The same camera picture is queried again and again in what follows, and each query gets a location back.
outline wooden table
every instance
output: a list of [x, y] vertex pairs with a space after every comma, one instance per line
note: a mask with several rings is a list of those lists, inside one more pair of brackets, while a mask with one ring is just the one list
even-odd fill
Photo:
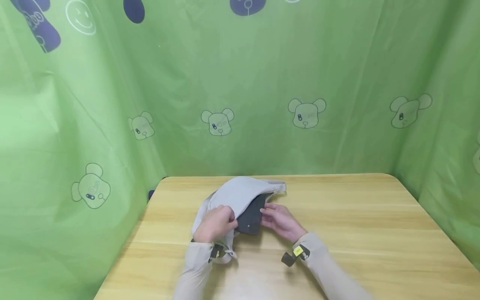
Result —
[[[478, 300], [480, 274], [394, 177], [268, 176], [287, 183], [286, 205], [377, 300]], [[95, 300], [170, 300], [201, 202], [229, 177], [161, 181]], [[215, 265], [206, 300], [317, 300], [288, 245], [264, 229], [234, 241], [238, 261]]]

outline green backdrop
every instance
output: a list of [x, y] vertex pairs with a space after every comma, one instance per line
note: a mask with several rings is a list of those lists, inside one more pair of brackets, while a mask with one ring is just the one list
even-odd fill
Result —
[[165, 176], [385, 172], [480, 268], [480, 1], [0, 0], [0, 290], [92, 299]]

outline bear print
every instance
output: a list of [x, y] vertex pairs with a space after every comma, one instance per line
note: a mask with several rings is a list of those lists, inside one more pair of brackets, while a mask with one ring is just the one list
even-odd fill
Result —
[[24, 16], [43, 52], [49, 53], [60, 46], [60, 34], [43, 14], [50, 8], [50, 0], [10, 0], [10, 2]]
[[130, 21], [140, 24], [145, 18], [145, 7], [142, 0], [123, 0], [123, 10]]
[[408, 101], [405, 97], [398, 97], [390, 104], [391, 111], [396, 112], [392, 119], [392, 126], [395, 128], [410, 126], [417, 120], [418, 111], [429, 108], [432, 102], [429, 94], [423, 94], [420, 99], [412, 101]]
[[249, 16], [261, 11], [266, 0], [230, 0], [230, 8], [239, 16]]
[[152, 115], [144, 111], [140, 116], [133, 119], [128, 118], [130, 130], [134, 131], [135, 138], [139, 141], [151, 137], [155, 134], [155, 130], [150, 125], [153, 123]]
[[288, 110], [294, 113], [293, 125], [302, 129], [317, 126], [318, 114], [326, 107], [327, 103], [323, 99], [317, 99], [313, 103], [301, 103], [298, 99], [292, 99], [288, 104]]
[[232, 132], [230, 121], [235, 115], [229, 108], [224, 109], [221, 113], [211, 113], [208, 110], [202, 112], [202, 121], [208, 123], [210, 134], [215, 136], [224, 136]]
[[[479, 132], [479, 135], [477, 136], [477, 142], [480, 145], [480, 132]], [[473, 167], [475, 168], [477, 173], [480, 174], [480, 148], [478, 149], [478, 151], [475, 153], [473, 157]]]
[[84, 200], [93, 209], [99, 208], [105, 203], [110, 195], [110, 185], [103, 181], [102, 167], [90, 163], [85, 168], [85, 175], [79, 182], [72, 184], [72, 199], [75, 202]]

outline hand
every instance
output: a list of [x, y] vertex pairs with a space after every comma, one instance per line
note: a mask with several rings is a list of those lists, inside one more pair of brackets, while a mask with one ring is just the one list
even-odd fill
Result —
[[305, 228], [283, 205], [266, 203], [265, 208], [261, 208], [260, 211], [262, 212], [261, 224], [273, 229], [279, 236], [291, 241], [292, 244], [307, 234]]
[[197, 243], [212, 243], [237, 228], [238, 225], [231, 207], [219, 205], [206, 212], [193, 234], [193, 240]]

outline sleeve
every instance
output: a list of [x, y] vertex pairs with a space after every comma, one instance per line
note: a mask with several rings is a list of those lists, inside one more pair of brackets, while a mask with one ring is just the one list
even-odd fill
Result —
[[310, 250], [309, 257], [301, 261], [315, 276], [328, 300], [373, 300], [358, 282], [340, 268], [315, 233], [302, 236], [293, 248], [300, 244]]
[[191, 242], [185, 253], [185, 266], [172, 300], [202, 300], [212, 264], [208, 262], [213, 244]]

